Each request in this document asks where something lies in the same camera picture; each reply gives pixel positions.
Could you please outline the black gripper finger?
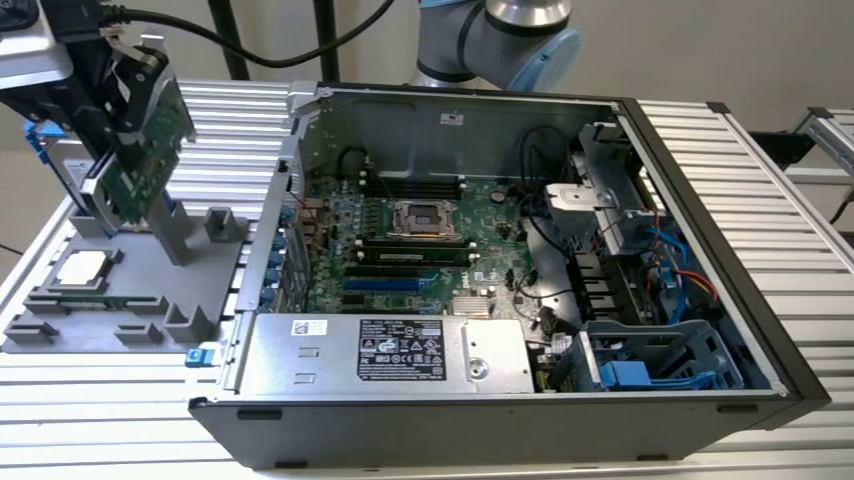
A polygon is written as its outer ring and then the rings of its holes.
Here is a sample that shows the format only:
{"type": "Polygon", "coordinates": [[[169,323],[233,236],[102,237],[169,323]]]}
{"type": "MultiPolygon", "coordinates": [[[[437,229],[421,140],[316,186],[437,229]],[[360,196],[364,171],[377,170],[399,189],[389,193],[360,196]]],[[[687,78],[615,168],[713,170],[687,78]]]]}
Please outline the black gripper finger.
{"type": "Polygon", "coordinates": [[[117,145],[112,118],[80,82],[48,82],[1,91],[1,103],[33,122],[50,121],[73,133],[96,161],[117,145]]]}
{"type": "Polygon", "coordinates": [[[104,108],[118,147],[142,143],[142,125],[166,67],[168,57],[161,50],[142,45],[110,46],[98,92],[105,95],[104,108]]]}

